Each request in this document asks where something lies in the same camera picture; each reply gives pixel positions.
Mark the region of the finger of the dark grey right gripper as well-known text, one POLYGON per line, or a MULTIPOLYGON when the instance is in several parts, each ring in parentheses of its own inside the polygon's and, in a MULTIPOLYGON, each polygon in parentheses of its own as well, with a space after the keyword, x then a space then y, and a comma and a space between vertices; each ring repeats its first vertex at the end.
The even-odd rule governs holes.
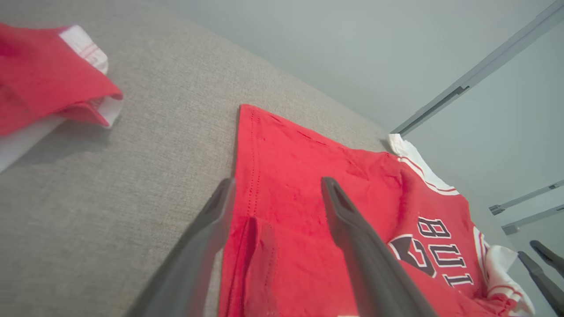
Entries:
POLYGON ((554 251, 550 250, 538 240, 530 241, 530 246, 546 264, 550 265, 550 267, 554 268, 564 277, 564 259, 561 256, 554 253, 554 251))
POLYGON ((518 257, 528 270, 530 277, 536 283, 538 289, 544 295, 546 301, 552 307, 558 317, 564 316, 564 292, 552 279, 545 275, 544 270, 524 251, 518 252, 518 257))

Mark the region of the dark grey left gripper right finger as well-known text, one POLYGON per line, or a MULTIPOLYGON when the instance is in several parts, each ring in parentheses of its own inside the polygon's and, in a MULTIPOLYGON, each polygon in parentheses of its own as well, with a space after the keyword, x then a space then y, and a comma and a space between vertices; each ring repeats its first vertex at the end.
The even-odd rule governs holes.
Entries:
POLYGON ((338 182, 321 181, 333 241, 344 253, 361 317, 435 317, 423 293, 338 182))

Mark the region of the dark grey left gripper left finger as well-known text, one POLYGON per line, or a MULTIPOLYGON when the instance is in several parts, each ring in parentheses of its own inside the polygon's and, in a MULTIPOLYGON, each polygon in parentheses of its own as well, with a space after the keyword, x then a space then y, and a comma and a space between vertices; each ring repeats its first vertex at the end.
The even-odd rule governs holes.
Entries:
POLYGON ((141 291, 127 317, 201 317, 216 254, 226 244, 236 180, 223 179, 141 291))

